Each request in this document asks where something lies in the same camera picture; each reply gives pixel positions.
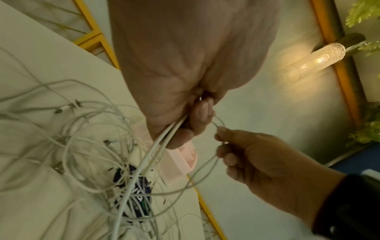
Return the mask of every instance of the pink object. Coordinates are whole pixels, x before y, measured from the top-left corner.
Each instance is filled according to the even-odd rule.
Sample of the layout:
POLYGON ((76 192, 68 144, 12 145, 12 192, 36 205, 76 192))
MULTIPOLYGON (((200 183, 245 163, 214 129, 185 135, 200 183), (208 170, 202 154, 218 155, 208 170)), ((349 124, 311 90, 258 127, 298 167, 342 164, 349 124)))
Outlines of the pink object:
MULTIPOLYGON (((135 124, 132 125, 132 129, 136 137, 142 141, 152 141, 145 125, 135 124)), ((175 150, 165 150, 162 159, 158 163, 160 175, 164 183, 170 184, 194 170, 197 158, 198 156, 192 142, 187 142, 175 150)))

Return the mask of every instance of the light bulb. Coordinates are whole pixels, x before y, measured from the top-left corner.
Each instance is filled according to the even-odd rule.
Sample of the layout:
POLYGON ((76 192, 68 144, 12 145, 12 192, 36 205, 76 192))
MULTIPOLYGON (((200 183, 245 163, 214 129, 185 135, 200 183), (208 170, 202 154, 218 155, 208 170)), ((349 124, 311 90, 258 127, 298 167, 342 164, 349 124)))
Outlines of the light bulb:
POLYGON ((301 78, 314 74, 334 63, 339 62, 346 55, 346 48, 340 43, 331 43, 317 50, 309 56, 287 66, 281 76, 289 82, 296 82, 301 78))

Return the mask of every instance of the black sleeve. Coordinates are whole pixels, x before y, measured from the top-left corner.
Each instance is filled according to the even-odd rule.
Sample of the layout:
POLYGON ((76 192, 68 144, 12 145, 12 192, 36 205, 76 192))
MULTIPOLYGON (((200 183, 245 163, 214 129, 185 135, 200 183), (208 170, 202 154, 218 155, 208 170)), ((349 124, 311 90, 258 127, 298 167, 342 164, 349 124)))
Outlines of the black sleeve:
POLYGON ((380 240, 380 191, 368 179, 349 175, 320 209, 313 233, 333 240, 380 240))

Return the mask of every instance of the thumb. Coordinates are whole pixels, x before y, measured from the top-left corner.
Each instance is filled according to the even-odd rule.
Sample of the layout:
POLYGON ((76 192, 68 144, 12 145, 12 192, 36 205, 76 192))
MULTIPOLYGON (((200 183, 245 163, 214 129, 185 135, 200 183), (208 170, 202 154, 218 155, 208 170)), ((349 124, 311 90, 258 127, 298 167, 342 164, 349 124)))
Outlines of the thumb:
POLYGON ((251 142, 249 132, 246 131, 218 127, 217 134, 223 142, 229 142, 241 148, 246 148, 251 142))

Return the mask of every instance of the white table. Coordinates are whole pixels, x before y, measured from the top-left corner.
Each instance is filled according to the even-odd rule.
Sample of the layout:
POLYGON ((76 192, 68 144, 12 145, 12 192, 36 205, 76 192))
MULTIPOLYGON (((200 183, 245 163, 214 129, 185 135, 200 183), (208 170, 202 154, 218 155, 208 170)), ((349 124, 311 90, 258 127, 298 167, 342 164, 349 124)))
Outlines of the white table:
MULTIPOLYGON (((101 89, 118 104, 135 105, 123 77, 117 69, 68 42, 51 30, 24 16, 0 2, 0 47, 14 54, 44 83, 61 79, 78 79, 101 89)), ((0 98, 18 93, 35 86, 28 79, 20 64, 0 51, 0 98)), ((64 84, 55 87, 70 99, 101 100, 104 98, 93 91, 75 85, 64 84)), ((15 110, 25 107, 49 107, 65 104, 64 100, 48 91, 36 91, 26 97, 0 104, 1 110, 15 110)), ((27 117, 47 129, 55 129, 64 119, 51 112, 28 114, 27 117)), ((28 174, 37 166, 23 162, 12 173, 4 171, 27 146, 36 143, 39 136, 30 127, 11 121, 0 123, 0 236, 1 239, 82 239, 86 228, 102 213, 91 205, 77 204, 67 213, 55 217, 76 199, 72 185, 62 180, 61 175, 51 168, 43 168, 27 189, 17 193, 2 193, 7 181, 24 183, 28 174), (48 229, 50 223, 55 226, 48 229)), ((166 187, 166 191, 176 190, 185 185, 187 178, 166 187)), ((195 190, 186 191, 175 205, 178 218, 186 214, 200 216, 198 196, 195 190)), ((204 239, 202 222, 192 216, 181 220, 182 239, 204 239)), ((105 233, 108 228, 98 227, 105 233)))

